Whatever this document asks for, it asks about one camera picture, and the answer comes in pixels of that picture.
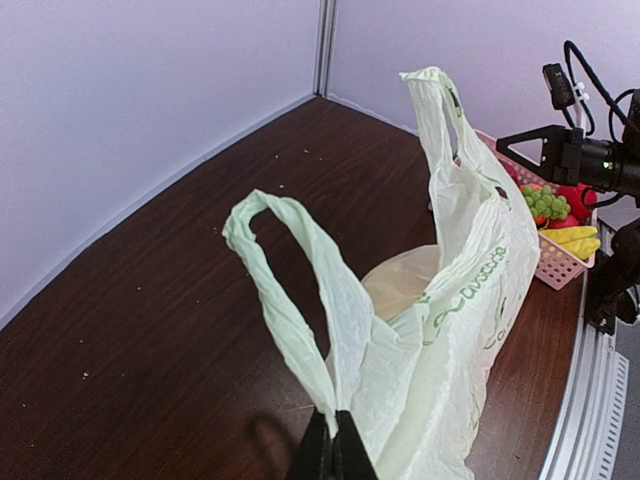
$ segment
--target white partition panel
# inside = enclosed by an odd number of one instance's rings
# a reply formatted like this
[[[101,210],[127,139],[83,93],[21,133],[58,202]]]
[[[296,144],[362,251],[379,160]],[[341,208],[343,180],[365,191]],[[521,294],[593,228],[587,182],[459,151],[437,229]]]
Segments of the white partition panel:
[[[308,98],[317,1],[0,3],[0,328],[162,188]]]

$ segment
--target plastic bag handle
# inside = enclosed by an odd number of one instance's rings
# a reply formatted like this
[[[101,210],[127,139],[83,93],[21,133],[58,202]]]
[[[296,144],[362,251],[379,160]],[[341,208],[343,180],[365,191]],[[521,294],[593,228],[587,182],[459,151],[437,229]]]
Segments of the plastic bag handle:
[[[250,228],[251,219],[266,209],[287,226],[312,264],[327,314],[333,379],[318,351],[313,332],[274,277]],[[359,385],[359,367],[371,338],[374,315],[371,299],[345,265],[331,237],[293,199],[255,190],[233,208],[222,234],[258,288],[267,327],[287,366],[325,415],[331,434],[335,435],[335,412],[350,408]]]
[[[458,137],[458,152],[461,154],[459,159],[465,162],[469,157],[469,145],[477,147],[476,142],[481,141],[467,121],[458,89],[451,78],[438,67],[401,73],[400,77],[410,87],[409,93],[416,109],[420,143],[427,155],[430,169],[435,171],[441,166],[454,166],[449,132],[442,128],[446,125],[447,117]],[[420,109],[423,106],[429,108],[429,114],[421,114]]]

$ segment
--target black cable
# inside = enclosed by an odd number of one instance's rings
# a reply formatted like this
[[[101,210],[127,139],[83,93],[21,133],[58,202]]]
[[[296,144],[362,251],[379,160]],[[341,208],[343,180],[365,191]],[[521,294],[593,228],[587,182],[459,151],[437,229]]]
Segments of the black cable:
[[[591,114],[591,110],[589,110],[589,107],[587,107],[587,102],[585,102],[584,100],[580,100],[580,105],[582,105],[582,108],[584,109],[585,113],[587,114],[587,118],[589,119],[589,131],[585,134],[587,137],[590,135],[593,135],[596,131],[596,122],[593,120],[593,115]]]
[[[635,88],[630,88],[629,90],[625,90],[620,95],[618,95],[618,97],[613,101],[613,103],[618,105],[626,97],[628,97],[629,95],[633,95],[633,92],[635,91],[636,91]],[[613,109],[611,108],[609,109],[609,135],[611,135],[611,140],[613,140],[614,142],[618,142],[618,139],[616,138],[616,132],[613,130]]]
[[[570,51],[567,50],[567,42],[565,42],[564,61],[567,64],[567,69],[569,70],[569,78],[571,78],[571,88],[575,88],[576,78],[575,78],[575,76],[573,74],[573,65],[571,65]],[[596,122],[593,120],[593,115],[591,114],[591,110],[587,106],[587,102],[585,102],[584,100],[580,100],[580,105],[582,106],[582,109],[587,114],[587,118],[589,119],[589,130],[585,133],[585,136],[588,137],[588,136],[593,135],[595,133],[595,131],[596,131]]]
[[[576,124],[574,123],[573,118],[571,118],[571,115],[569,114],[569,110],[567,110],[566,107],[562,109],[562,114],[564,115],[564,119],[567,121],[569,126],[571,128],[575,128]]]
[[[589,65],[587,60],[584,58],[584,55],[582,55],[582,52],[580,51],[580,49],[578,49],[576,44],[573,43],[571,40],[567,40],[566,42],[564,42],[564,58],[567,63],[567,68],[569,70],[569,77],[571,78],[571,82],[575,85],[575,77],[573,75],[573,68],[571,66],[572,53],[576,56],[576,58],[580,62],[580,65],[582,65],[582,68],[584,69],[585,73],[589,77],[589,80],[591,80],[591,83],[593,83],[593,86],[596,87],[596,90],[598,90],[598,93],[602,96],[602,98],[604,98],[604,101],[607,103],[607,105],[611,107],[613,112],[622,121],[622,123],[625,124],[625,126],[631,128],[638,135],[640,135],[640,129],[636,127],[622,112],[622,110],[620,110],[620,107],[616,105],[614,100],[611,98],[611,95],[609,94],[609,92],[607,92],[607,89],[604,88],[604,85],[602,85],[602,82],[600,81],[598,76],[595,74],[595,72],[591,68],[591,65]]]
[[[603,200],[601,202],[596,202],[594,204],[587,205],[586,203],[584,203],[584,200],[585,200],[585,197],[586,197],[587,192],[589,190],[593,190],[593,188],[585,188],[583,190],[583,192],[582,192],[582,204],[585,207],[587,207],[589,210],[595,210],[596,208],[608,207],[609,205],[613,205],[618,200],[620,200],[622,197],[624,197],[624,193],[616,193],[613,197],[609,198],[608,200]]]

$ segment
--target toy fruit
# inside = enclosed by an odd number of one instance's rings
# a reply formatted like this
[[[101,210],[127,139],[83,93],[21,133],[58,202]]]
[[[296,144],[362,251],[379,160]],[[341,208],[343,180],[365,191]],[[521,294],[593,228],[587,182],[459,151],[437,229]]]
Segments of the toy fruit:
[[[580,260],[587,260],[600,248],[600,240],[595,238],[598,234],[596,227],[545,229],[540,230],[540,234],[557,243]]]
[[[560,229],[560,228],[569,228],[569,227],[579,227],[581,225],[580,220],[578,220],[575,215],[571,213],[567,216],[566,220],[549,220],[547,224],[547,228],[552,229]]]
[[[598,234],[598,229],[596,227],[569,227],[559,230],[544,229],[540,230],[540,234],[552,242],[562,245],[582,238],[595,237]]]
[[[585,203],[582,202],[583,192],[589,187],[580,184],[577,187],[559,187],[558,194],[563,195],[567,199],[567,203],[571,205],[571,213],[575,217],[584,222],[591,215],[591,210],[585,206],[593,205],[598,201],[598,195],[593,190],[589,190],[585,194]]]
[[[538,226],[544,225],[547,219],[566,220],[571,211],[566,198],[556,197],[549,185],[523,185],[520,191]]]
[[[560,246],[580,260],[586,260],[600,248],[600,240],[598,238],[581,238],[562,243]]]

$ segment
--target white wall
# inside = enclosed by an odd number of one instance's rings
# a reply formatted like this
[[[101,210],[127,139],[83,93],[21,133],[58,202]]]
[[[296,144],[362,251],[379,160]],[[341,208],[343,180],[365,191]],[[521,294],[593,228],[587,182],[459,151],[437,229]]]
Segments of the white wall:
[[[429,65],[451,75],[470,122],[487,133],[504,136],[564,124],[551,107],[541,72],[546,63],[563,63],[566,39],[578,44],[614,96],[640,87],[637,1],[341,0],[338,5],[331,94],[408,129],[415,129],[415,118],[397,72]],[[596,136],[607,138],[608,109],[593,88],[589,92]],[[602,215],[622,223],[635,215],[631,202],[627,205]]]
[[[0,328],[96,232],[311,94],[318,11],[0,2]]]

